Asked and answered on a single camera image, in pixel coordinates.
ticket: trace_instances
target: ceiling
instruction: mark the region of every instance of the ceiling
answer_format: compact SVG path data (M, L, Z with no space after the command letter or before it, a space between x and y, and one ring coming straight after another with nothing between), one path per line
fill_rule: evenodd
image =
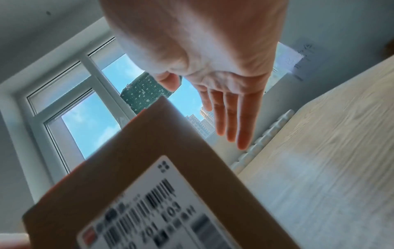
M1 0L0 46L40 31L88 0Z

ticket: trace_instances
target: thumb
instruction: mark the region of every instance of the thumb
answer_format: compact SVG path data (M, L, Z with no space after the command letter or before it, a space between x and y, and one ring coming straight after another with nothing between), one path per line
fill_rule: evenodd
M176 91L181 85L181 80L179 76L168 71L164 73L151 73L151 75L153 76L153 78L155 78L157 82L159 82L160 85L162 85L168 91Z

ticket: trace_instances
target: white window frame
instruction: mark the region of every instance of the white window frame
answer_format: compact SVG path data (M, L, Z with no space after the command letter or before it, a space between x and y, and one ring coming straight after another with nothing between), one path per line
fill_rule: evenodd
M28 114L27 121L31 128L33 137L37 142L54 183L60 181L69 172L65 165L65 161L62 159L61 153L58 152L53 138L47 129L46 122L77 105L82 101L83 96L87 95L91 91L97 93L121 128L136 116L127 103L120 97L120 94L112 83L104 76L101 70L88 56L89 52L92 50L91 48L92 47L90 46L84 49L74 57L91 74L91 76L86 80L78 84L69 92L65 93L62 97L36 115L34 114L29 102L26 101L27 96L30 94L25 94L24 96L26 99L25 101L22 101L25 113Z

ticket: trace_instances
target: table surface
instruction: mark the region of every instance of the table surface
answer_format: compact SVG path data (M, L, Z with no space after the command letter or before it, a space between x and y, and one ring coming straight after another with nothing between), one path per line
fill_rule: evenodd
M394 248L394 57L302 107L240 179L306 249Z

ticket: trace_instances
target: hand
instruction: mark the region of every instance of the hand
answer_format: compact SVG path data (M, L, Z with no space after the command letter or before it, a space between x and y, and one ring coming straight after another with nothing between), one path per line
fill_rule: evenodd
M0 249L30 249L29 236L25 233L0 234Z
M101 0L128 56L170 91L184 76L218 135L246 149L272 72L287 0Z

